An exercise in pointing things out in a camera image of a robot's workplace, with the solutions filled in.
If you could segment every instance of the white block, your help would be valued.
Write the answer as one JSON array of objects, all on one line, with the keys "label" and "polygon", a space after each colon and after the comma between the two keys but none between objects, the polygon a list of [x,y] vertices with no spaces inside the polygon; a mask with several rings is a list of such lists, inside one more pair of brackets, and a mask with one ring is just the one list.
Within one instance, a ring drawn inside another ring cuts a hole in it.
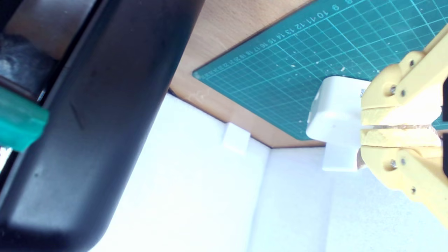
[{"label": "white block", "polygon": [[358,146],[327,143],[323,156],[324,171],[353,172],[358,171]]},{"label": "white block", "polygon": [[361,94],[370,82],[331,76],[325,78],[311,105],[306,135],[342,145],[359,145]]},{"label": "white block", "polygon": [[246,154],[247,145],[249,144],[250,132],[236,126],[235,124],[226,123],[222,145],[241,155]]}]

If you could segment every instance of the green part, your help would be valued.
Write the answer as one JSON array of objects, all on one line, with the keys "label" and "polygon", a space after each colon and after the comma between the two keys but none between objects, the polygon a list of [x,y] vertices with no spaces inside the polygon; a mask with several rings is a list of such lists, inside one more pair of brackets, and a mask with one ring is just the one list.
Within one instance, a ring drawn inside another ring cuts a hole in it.
[{"label": "green part", "polygon": [[0,146],[26,150],[43,133],[49,112],[0,87]]},{"label": "green part", "polygon": [[[329,76],[372,80],[447,24],[447,0],[316,0],[193,72],[299,140]],[[433,123],[448,129],[441,118]]]}]

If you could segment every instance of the small white block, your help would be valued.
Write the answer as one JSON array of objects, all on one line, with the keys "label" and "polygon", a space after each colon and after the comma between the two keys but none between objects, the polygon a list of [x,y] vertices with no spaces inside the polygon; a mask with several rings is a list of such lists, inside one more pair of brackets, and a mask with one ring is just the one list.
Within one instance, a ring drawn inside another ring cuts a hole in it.
[{"label": "small white block", "polygon": [[247,145],[249,144],[250,132],[236,126],[235,124],[226,123],[222,145],[241,155],[246,154]]},{"label": "small white block", "polygon": [[323,156],[324,171],[358,171],[357,156],[360,146],[347,146],[327,143]]}]

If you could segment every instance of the black plastic frame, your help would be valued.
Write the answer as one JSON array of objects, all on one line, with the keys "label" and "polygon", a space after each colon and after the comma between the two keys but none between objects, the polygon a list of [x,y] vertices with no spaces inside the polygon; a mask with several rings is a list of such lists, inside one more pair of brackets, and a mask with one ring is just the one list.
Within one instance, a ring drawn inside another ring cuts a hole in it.
[{"label": "black plastic frame", "polygon": [[0,250],[86,251],[106,231],[203,0],[105,0],[0,192]]}]

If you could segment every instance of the black object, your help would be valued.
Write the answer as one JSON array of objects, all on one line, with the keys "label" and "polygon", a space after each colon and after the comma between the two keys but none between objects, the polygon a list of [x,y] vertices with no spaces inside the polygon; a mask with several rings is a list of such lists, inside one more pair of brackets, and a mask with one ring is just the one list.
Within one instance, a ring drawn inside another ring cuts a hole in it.
[{"label": "black object", "polygon": [[0,250],[101,239],[202,4],[102,2],[45,100],[45,133],[0,174]]},{"label": "black object", "polygon": [[36,49],[27,39],[18,35],[0,33],[0,76],[24,89],[37,100],[46,89],[48,76],[57,61]]},{"label": "black object", "polygon": [[[448,78],[444,82],[443,87],[444,105],[442,106],[442,118],[444,122],[448,121]],[[445,140],[448,141],[448,134],[444,133],[444,173],[448,177],[448,148],[445,147]]]},{"label": "black object", "polygon": [[0,32],[19,8],[23,0],[0,0]]}]

